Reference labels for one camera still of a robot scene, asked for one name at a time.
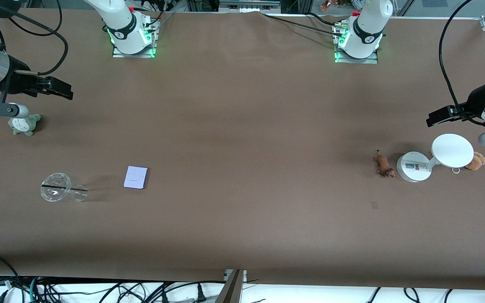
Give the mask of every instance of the black cable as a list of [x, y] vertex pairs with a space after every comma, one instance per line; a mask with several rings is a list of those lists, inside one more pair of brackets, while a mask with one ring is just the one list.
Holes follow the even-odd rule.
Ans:
[[146, 24], [146, 27], [148, 27], [149, 25], [152, 25], [152, 24], [154, 24], [156, 21], [160, 20], [160, 17], [162, 17], [162, 13], [163, 13], [163, 12], [164, 12], [164, 11], [160, 11], [160, 14], [158, 14], [158, 17], [156, 17], [156, 19], [154, 19], [153, 21], [151, 21], [151, 23], [147, 23], [147, 24]]
[[181, 287], [185, 287], [185, 286], [189, 286], [189, 285], [194, 285], [194, 284], [204, 284], [204, 283], [222, 283], [222, 284], [224, 284], [225, 282], [212, 280], [212, 281], [197, 281], [197, 282], [190, 282], [190, 283], [182, 284], [182, 285], [179, 285], [179, 286], [175, 286], [174, 288], [170, 288], [168, 290], [163, 290], [162, 293], [160, 293], [159, 295], [156, 295], [156, 297], [154, 297], [151, 302], [155, 302], [160, 297], [162, 297], [163, 294], [166, 294], [170, 291], [176, 290], [177, 288], [181, 288]]
[[101, 291], [98, 291], [98, 292], [58, 292], [58, 291], [52, 291], [52, 294], [53, 295], [96, 295], [98, 293], [109, 291], [109, 290], [110, 290], [110, 288], [105, 289], [105, 290], [101, 290]]
[[170, 303], [170, 301], [168, 300], [168, 296], [166, 295], [166, 289], [165, 288], [162, 288], [162, 303]]
[[448, 295], [450, 295], [450, 293], [452, 292], [453, 290], [448, 290], [446, 291], [446, 294], [445, 294], [445, 300], [443, 301], [443, 303], [447, 303], [448, 301]]
[[312, 12], [307, 12], [305, 13], [305, 15], [310, 15], [310, 16], [314, 16], [316, 17], [319, 21], [321, 21], [322, 23], [325, 23], [326, 25], [331, 25], [331, 26], [334, 26], [334, 23], [330, 23], [329, 21], [326, 21], [324, 19], [322, 19], [320, 16], [312, 13]]
[[164, 282], [162, 283], [162, 285], [158, 286], [145, 300], [144, 302], [145, 303], [149, 303], [149, 302], [152, 302], [152, 298], [160, 293], [162, 291], [163, 288], [166, 288], [168, 286], [170, 286], [171, 284], [173, 284], [173, 282]]
[[53, 287], [54, 287], [54, 285], [47, 284], [47, 285], [44, 285], [44, 290], [45, 290], [46, 293], [48, 293], [48, 295], [50, 296], [50, 298], [52, 299], [53, 302], [61, 301], [61, 294], [54, 291]]
[[376, 288], [376, 290], [373, 292], [373, 295], [372, 295], [372, 297], [370, 298], [370, 301], [368, 301], [368, 303], [372, 303], [372, 302], [375, 300], [376, 295], [377, 295], [377, 293], [379, 292], [379, 290], [381, 290], [381, 287]]
[[5, 297], [6, 297], [6, 294], [8, 293], [8, 290], [4, 291], [1, 295], [0, 295], [0, 303], [3, 303], [5, 301]]
[[452, 89], [452, 84], [450, 83], [450, 79], [448, 78], [448, 75], [445, 71], [445, 66], [443, 65], [443, 56], [442, 56], [443, 39], [445, 38], [445, 33], [446, 33], [446, 30], [448, 29], [448, 25], [450, 25], [450, 23], [452, 22], [452, 19], [456, 16], [456, 14], [471, 1], [472, 0], [466, 0], [460, 6], [458, 6], [458, 8], [456, 8], [456, 10], [452, 13], [447, 23], [445, 24], [445, 27], [443, 28], [443, 32], [441, 33], [441, 38], [439, 39], [439, 65], [441, 66], [443, 77], [445, 77], [446, 85], [448, 86], [448, 91], [450, 91], [450, 95], [452, 96], [454, 105], [456, 105], [456, 109], [458, 109], [458, 111], [464, 117], [464, 119], [468, 120], [469, 122], [475, 123], [476, 125], [485, 126], [485, 123], [475, 121], [473, 118], [466, 115], [462, 107], [458, 104], [458, 100], [456, 99], [456, 94], [454, 94], [454, 90]]
[[[21, 280], [20, 280], [20, 276], [18, 275], [18, 273], [16, 272], [14, 267], [12, 267], [12, 265], [10, 265], [10, 263], [7, 262], [7, 260], [3, 259], [2, 257], [0, 257], [0, 261], [5, 263], [5, 265], [8, 267], [8, 269], [10, 269], [12, 271], [12, 273], [14, 274], [14, 276], [16, 277], [16, 280], [18, 280], [18, 283], [20, 285], [23, 285]], [[22, 291], [21, 291], [21, 302], [25, 303], [25, 296], [24, 296], [23, 288], [22, 288]]]
[[116, 288], [119, 288], [119, 286], [121, 285], [122, 283], [117, 283], [115, 284], [114, 286], [112, 286], [112, 288], [110, 288], [103, 296], [102, 298], [100, 298], [100, 301], [99, 303], [102, 303], [102, 301], [104, 301], [104, 299], [106, 299], [106, 297], [108, 297], [108, 295], [113, 292]]
[[[416, 299], [412, 298], [409, 294], [408, 294], [408, 290], [412, 290]], [[406, 297], [408, 297], [411, 301], [415, 302], [415, 303], [420, 303], [420, 299], [418, 297], [418, 293], [416, 292], [416, 289], [414, 288], [404, 288], [404, 295]]]
[[3, 38], [3, 33], [1, 32], [1, 29], [0, 29], [0, 40], [1, 40], [0, 51], [5, 51], [6, 50], [5, 38]]
[[196, 299], [197, 303], [207, 301], [207, 297], [203, 294], [203, 288], [200, 283], [198, 283], [198, 298]]
[[[61, 23], [63, 22], [63, 12], [61, 10], [61, 3], [59, 2], [59, 0], [56, 0], [57, 2], [57, 7], [59, 8], [59, 24], [57, 24], [57, 27], [56, 29], [54, 29], [53, 31], [56, 32], [59, 30], [59, 28], [61, 27]], [[24, 32], [26, 33], [30, 33], [34, 36], [41, 36], [41, 37], [46, 37], [46, 36], [52, 36], [53, 34], [51, 32], [48, 32], [48, 33], [35, 33], [35, 32], [32, 32], [32, 31], [29, 31], [28, 29], [25, 29], [23, 28], [21, 25], [19, 25], [16, 21], [14, 21], [12, 18], [9, 18], [9, 20], [14, 23], [14, 25], [16, 25], [19, 29], [23, 30]]]
[[143, 302], [143, 298], [140, 296], [140, 295], [136, 295], [132, 290], [134, 288], [136, 288], [137, 286], [141, 285], [142, 283], [138, 283], [134, 286], [132, 286], [130, 289], [127, 289], [125, 286], [121, 286], [121, 288], [123, 288], [124, 290], [126, 290], [126, 292], [124, 293], [121, 293], [121, 291], [119, 290], [119, 299], [117, 299], [117, 303], [121, 302], [121, 300], [126, 296], [126, 295], [133, 295], [135, 296], [136, 298], [140, 299], [140, 301]]
[[264, 14], [264, 16], [267, 16], [267, 17], [272, 18], [272, 19], [276, 19], [278, 21], [287, 22], [287, 23], [291, 23], [291, 24], [294, 24], [294, 25], [299, 25], [299, 27], [306, 27], [307, 29], [313, 29], [314, 31], [327, 33], [327, 34], [330, 34], [330, 35], [333, 35], [333, 36], [342, 36], [342, 34], [340, 34], [340, 33], [329, 32], [329, 31], [325, 31], [323, 29], [316, 29], [315, 27], [309, 27], [308, 25], [296, 23], [296, 22], [293, 22], [293, 21], [285, 20], [285, 19], [280, 19], [280, 18], [275, 17], [275, 16], [269, 16], [269, 15], [265, 15], [265, 14]]
[[65, 49], [63, 50], [63, 54], [61, 55], [61, 58], [60, 60], [56, 63], [56, 65], [54, 67], [52, 67], [51, 69], [49, 69], [48, 71], [45, 71], [45, 72], [42, 72], [42, 73], [37, 73], [37, 75], [47, 75], [47, 74], [51, 74], [53, 73], [56, 69], [58, 69], [61, 65], [61, 63], [63, 63], [63, 61], [65, 60], [65, 58], [67, 57], [67, 54], [69, 53], [69, 43], [67, 42], [67, 40], [65, 40], [65, 38], [63, 36], [61, 36], [58, 32], [54, 31], [53, 29], [47, 27], [46, 25], [42, 24], [42, 23], [39, 23], [27, 16], [24, 16], [22, 15], [21, 13], [19, 12], [15, 12], [15, 11], [11, 11], [9, 10], [8, 8], [4, 8], [2, 6], [0, 6], [0, 10], [3, 10], [9, 14], [12, 14], [14, 16], [17, 16], [19, 17], [20, 19], [24, 19], [25, 21], [28, 21], [29, 23], [32, 23], [34, 25], [37, 25], [38, 27], [40, 27], [41, 29], [44, 29], [52, 34], [54, 34], [56, 37], [58, 37], [64, 44], [65, 46]]
[[142, 283], [140, 283], [140, 286], [142, 287], [142, 290], [143, 290], [143, 297], [146, 297], [147, 295], [147, 290], [145, 289], [145, 287], [143, 286]]

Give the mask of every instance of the small brown figurine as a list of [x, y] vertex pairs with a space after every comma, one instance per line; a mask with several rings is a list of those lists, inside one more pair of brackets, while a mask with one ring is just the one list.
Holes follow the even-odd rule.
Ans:
[[468, 170], [478, 170], [482, 165], [485, 164], [485, 158], [482, 156], [481, 153], [475, 151], [475, 157], [473, 157], [473, 161], [469, 163], [465, 168]]
[[377, 173], [383, 177], [391, 177], [395, 178], [396, 173], [394, 169], [389, 166], [389, 161], [386, 159], [385, 156], [379, 153], [379, 149], [377, 150], [377, 156], [373, 158], [377, 163]]
[[329, 6], [332, 4], [332, 0], [325, 0], [325, 2], [323, 2], [323, 4], [321, 4], [321, 11], [322, 12], [326, 12], [329, 10]]

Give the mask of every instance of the plush dog toy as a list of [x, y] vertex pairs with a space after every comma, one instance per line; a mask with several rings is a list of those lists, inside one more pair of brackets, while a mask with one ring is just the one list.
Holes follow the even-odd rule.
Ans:
[[377, 156], [374, 157], [373, 160], [377, 163], [377, 173], [379, 175], [391, 178], [396, 177], [394, 169], [389, 166], [389, 161], [386, 159], [386, 157], [379, 153], [379, 149], [377, 150]]
[[478, 170], [482, 165], [485, 164], [485, 158], [482, 156], [481, 153], [475, 151], [475, 157], [473, 157], [473, 161], [469, 163], [465, 168], [468, 170]]

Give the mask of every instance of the white lamp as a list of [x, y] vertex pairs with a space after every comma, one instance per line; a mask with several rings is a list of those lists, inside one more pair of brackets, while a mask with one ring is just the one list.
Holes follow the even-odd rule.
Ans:
[[432, 174], [435, 165], [459, 169], [468, 165], [474, 157], [474, 149], [469, 141], [456, 134], [438, 136], [432, 143], [432, 159], [412, 151], [406, 153], [396, 163], [398, 174], [406, 181], [424, 181]]

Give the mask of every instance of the white floor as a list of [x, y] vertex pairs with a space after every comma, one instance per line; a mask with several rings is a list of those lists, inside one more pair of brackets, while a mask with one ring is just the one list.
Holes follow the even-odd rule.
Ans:
[[[114, 284], [64, 284], [55, 287], [58, 292], [87, 292], [106, 290]], [[144, 284], [146, 295], [160, 283]], [[222, 284], [204, 284], [203, 292], [211, 301], [221, 291]], [[258, 284], [252, 286], [247, 284], [242, 291], [241, 303], [256, 303], [265, 299], [264, 303], [366, 303], [372, 296], [373, 287], [340, 287], [340, 286], [293, 286], [293, 285], [272, 285]], [[134, 288], [136, 294], [143, 296], [141, 287]], [[6, 290], [6, 286], [0, 286], [0, 295]], [[417, 288], [420, 301], [423, 303], [442, 303], [447, 290]], [[61, 295], [64, 303], [97, 303], [104, 295], [104, 292], [95, 295]], [[104, 303], [115, 303], [119, 296], [118, 291], [113, 291], [104, 300]], [[182, 287], [173, 292], [167, 293], [171, 303], [189, 301], [196, 299], [197, 288], [195, 285]], [[29, 295], [25, 294], [26, 302], [29, 302]], [[382, 288], [376, 295], [373, 303], [411, 303], [403, 293], [402, 288]], [[17, 289], [8, 292], [5, 303], [21, 303], [21, 294]], [[126, 297], [121, 303], [139, 303], [135, 297]], [[485, 303], [485, 291], [475, 290], [454, 290], [448, 297], [448, 303]]]

